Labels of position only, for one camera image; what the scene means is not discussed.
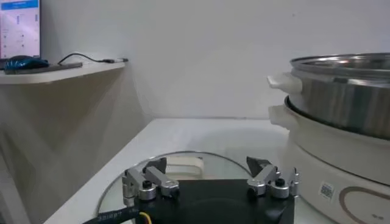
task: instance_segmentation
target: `white shelf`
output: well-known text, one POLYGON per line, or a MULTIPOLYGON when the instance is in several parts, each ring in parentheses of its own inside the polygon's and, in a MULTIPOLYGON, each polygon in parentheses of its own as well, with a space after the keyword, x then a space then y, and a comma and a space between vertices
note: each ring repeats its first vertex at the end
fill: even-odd
POLYGON ((125 67, 125 63, 96 63, 84 64, 81 68, 72 68, 54 72, 44 72, 39 74, 29 75, 6 75, 4 71, 0 72, 0 85, 9 84, 33 84, 33 83, 48 83, 63 79, 80 77, 83 75, 94 74, 114 69, 125 67))

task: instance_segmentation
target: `computer mouse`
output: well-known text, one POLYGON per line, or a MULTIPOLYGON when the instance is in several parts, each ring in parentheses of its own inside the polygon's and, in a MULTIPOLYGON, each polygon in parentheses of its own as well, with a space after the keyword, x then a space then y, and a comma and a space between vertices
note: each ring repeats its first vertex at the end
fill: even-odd
POLYGON ((5 70, 20 70, 47 67, 49 67, 48 61, 25 55, 12 57, 8 59, 4 65, 5 70))

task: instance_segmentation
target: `pot handle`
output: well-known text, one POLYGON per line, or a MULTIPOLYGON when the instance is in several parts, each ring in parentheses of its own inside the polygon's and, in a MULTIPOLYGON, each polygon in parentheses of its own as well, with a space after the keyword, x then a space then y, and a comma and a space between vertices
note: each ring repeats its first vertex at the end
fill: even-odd
POLYGON ((284 105, 269 107, 268 113, 271 124, 281 126, 290 131, 299 128, 297 118, 289 113, 284 105))
POLYGON ((289 72, 267 76, 267 81, 272 89, 280 89, 287 94, 302 92, 302 81, 289 72))

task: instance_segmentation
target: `barcode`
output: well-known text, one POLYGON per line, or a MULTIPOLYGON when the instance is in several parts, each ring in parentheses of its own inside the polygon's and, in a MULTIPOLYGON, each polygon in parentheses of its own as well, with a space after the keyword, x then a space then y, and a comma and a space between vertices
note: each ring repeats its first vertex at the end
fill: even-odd
POLYGON ((328 183, 322 183, 320 194, 324 196, 326 199, 331 200, 333 196, 333 186, 328 183))

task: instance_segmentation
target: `white table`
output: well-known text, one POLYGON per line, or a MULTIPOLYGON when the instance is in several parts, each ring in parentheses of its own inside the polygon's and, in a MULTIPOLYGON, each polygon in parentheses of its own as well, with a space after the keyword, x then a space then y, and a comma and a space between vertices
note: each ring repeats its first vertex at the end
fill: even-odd
MULTIPOLYGON (((243 153, 259 155, 279 166, 288 132, 269 121, 230 119, 157 119, 131 140, 93 178, 77 191, 45 224, 83 223, 96 215, 107 186, 123 170, 145 159, 177 151, 217 153, 244 164, 243 153)), ((333 223, 303 200, 296 223, 333 223)))

